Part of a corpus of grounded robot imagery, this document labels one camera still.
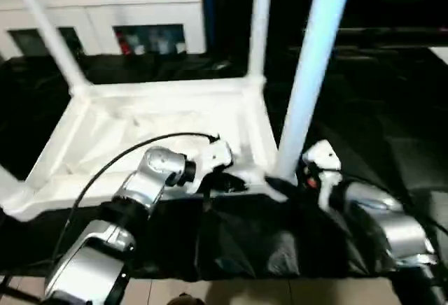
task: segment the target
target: floor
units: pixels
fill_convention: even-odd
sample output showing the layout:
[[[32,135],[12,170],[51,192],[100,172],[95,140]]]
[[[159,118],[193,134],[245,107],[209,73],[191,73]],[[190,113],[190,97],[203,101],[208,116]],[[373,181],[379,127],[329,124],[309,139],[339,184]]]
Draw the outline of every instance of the floor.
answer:
[[[42,296],[43,279],[15,277],[10,286]],[[165,305],[186,292],[208,305],[399,305],[386,279],[346,279],[314,281],[216,281],[186,283],[183,281],[132,280],[122,302],[124,305]],[[22,305],[3,296],[0,305]]]

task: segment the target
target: white plastic pole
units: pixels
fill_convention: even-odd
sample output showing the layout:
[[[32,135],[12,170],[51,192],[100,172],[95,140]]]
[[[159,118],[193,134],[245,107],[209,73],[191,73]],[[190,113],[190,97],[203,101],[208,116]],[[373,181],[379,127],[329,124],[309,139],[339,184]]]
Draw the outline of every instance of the white plastic pole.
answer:
[[[64,75],[70,87],[70,93],[85,95],[90,83],[86,80],[79,65],[67,47],[61,34],[53,27],[38,0],[23,0],[28,6],[29,12],[37,21],[39,32],[48,49]]]
[[[253,0],[248,75],[263,76],[271,0]]]
[[[312,1],[275,167],[275,174],[286,180],[295,180],[295,168],[302,154],[345,2]]]

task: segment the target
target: white cabinet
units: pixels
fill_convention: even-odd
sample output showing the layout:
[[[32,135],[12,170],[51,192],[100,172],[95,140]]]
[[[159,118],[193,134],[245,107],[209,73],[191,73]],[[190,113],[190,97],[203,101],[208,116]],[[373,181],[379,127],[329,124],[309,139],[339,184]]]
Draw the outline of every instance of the white cabinet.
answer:
[[[126,45],[132,46],[131,50],[140,47],[140,53],[172,52],[172,47],[176,47],[176,52],[205,51],[202,0],[40,2],[46,7],[52,23],[62,28],[70,40],[75,36],[76,45],[86,55],[119,55]],[[36,31],[32,31],[36,28],[22,0],[0,0],[0,55],[5,59],[26,55],[25,43],[31,41],[31,37],[40,41],[36,45],[36,54],[45,49],[39,48],[43,42]]]
[[[49,8],[47,12],[56,27],[74,31],[86,55],[101,53],[97,36],[84,8]],[[0,10],[0,55],[5,59],[26,55],[25,42],[32,39],[33,33],[23,30],[36,31],[36,28],[36,21],[28,10]]]
[[[140,29],[129,29],[133,31],[132,36],[138,36],[140,45],[154,45],[151,30],[157,31],[158,25],[178,25],[181,37],[176,41],[178,51],[184,44],[188,53],[203,53],[205,51],[204,21],[200,3],[154,3],[141,5],[119,5],[119,6],[93,6],[87,8],[88,15],[92,20],[93,27],[98,35],[102,52],[106,54],[121,54],[120,31],[126,27],[142,27]],[[169,31],[169,27],[159,26],[161,31]]]

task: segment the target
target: glass cabinet door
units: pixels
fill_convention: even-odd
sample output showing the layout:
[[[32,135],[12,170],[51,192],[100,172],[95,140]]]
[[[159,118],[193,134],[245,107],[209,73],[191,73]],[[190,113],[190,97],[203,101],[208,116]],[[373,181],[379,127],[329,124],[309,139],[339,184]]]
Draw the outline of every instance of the glass cabinet door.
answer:
[[[181,24],[128,25],[113,27],[115,37],[124,55],[179,54],[186,51]]]
[[[84,55],[83,46],[73,27],[59,27],[59,32],[65,39],[70,51],[75,57]],[[25,57],[44,57],[50,55],[37,29],[8,30]]]

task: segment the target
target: black cloth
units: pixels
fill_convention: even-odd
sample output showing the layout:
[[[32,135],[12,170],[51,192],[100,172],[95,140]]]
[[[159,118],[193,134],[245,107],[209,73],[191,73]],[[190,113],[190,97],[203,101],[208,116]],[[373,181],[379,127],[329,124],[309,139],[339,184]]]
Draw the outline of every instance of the black cloth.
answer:
[[[445,0],[347,0],[338,44],[363,48],[447,43],[448,18],[440,10]],[[268,48],[299,47],[312,0],[271,0]],[[252,0],[213,0],[217,53],[247,52]]]
[[[265,101],[277,141],[296,62],[296,54],[284,52],[269,55],[267,61]],[[222,78],[245,73],[244,62],[207,56],[87,57],[81,66],[94,83]],[[447,72],[446,65],[427,49],[334,51],[307,146],[328,139],[346,172],[387,187],[448,226],[448,132],[443,127],[448,107]],[[69,100],[67,87],[51,59],[46,58],[11,60],[0,67],[0,76],[2,106],[14,108],[0,111],[0,163],[24,178]],[[95,208],[77,212],[62,250],[95,214]],[[3,215],[1,273],[12,269],[20,274],[45,274],[46,260],[66,217],[67,211],[53,211],[21,223]],[[447,259],[448,239],[426,227]],[[376,276],[388,272],[382,267],[376,271],[354,267],[347,257],[344,237],[309,201],[291,199],[277,204],[254,196],[217,199],[208,208],[201,200],[162,202],[146,228],[147,240],[138,250],[136,277],[195,281],[233,276]]]

